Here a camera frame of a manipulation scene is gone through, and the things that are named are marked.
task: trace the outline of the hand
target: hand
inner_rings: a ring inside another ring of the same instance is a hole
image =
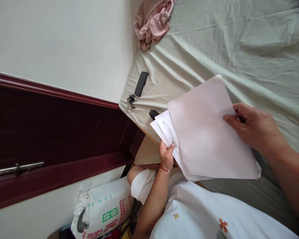
[[[171,169],[174,165],[174,158],[172,155],[174,148],[174,143],[172,143],[171,146],[168,148],[167,145],[163,142],[163,140],[160,141],[160,146],[158,149],[160,156],[160,165],[165,170]]]
[[[224,120],[245,144],[264,156],[289,146],[271,114],[244,103],[233,104],[233,108],[237,116],[243,117],[246,122],[242,123],[233,116],[224,116]]]

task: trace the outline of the white paper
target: white paper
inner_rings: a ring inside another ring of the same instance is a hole
[[[221,75],[168,103],[183,163],[191,175],[258,179],[250,147],[224,120],[236,116]]]
[[[156,131],[158,136],[163,140],[163,142],[169,147],[172,143],[175,144],[176,142],[173,141],[173,138],[177,139],[177,135],[172,123],[172,120],[169,115],[169,111],[165,111],[162,114],[155,117],[155,120],[150,123],[150,125],[153,127],[153,129]],[[211,179],[209,177],[205,176],[198,176],[198,175],[190,175],[187,171],[187,169],[183,165],[183,161],[181,158],[181,155],[177,150],[173,150],[173,157],[175,158],[176,162],[178,163],[179,167],[181,168],[185,178],[189,181],[199,181],[199,180],[206,180]]]

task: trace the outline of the white wall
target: white wall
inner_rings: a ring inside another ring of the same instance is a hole
[[[0,239],[46,239],[73,219],[80,188],[97,187],[120,178],[125,166],[0,209]]]
[[[0,72],[118,103],[140,0],[0,0]]]

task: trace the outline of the left hand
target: left hand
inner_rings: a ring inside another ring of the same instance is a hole
[[[174,148],[174,143],[172,143],[171,146],[168,148],[167,145],[163,142],[163,140],[160,141],[160,146],[158,149],[160,156],[160,165],[165,170],[171,169],[174,165],[174,158],[172,155]]]

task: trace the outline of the metal door handle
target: metal door handle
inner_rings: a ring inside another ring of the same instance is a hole
[[[19,164],[16,164],[15,167],[0,169],[0,175],[8,174],[8,173],[19,173],[24,170],[31,170],[34,168],[43,167],[43,165],[44,165],[44,162],[26,164],[26,165],[21,165],[21,166]]]

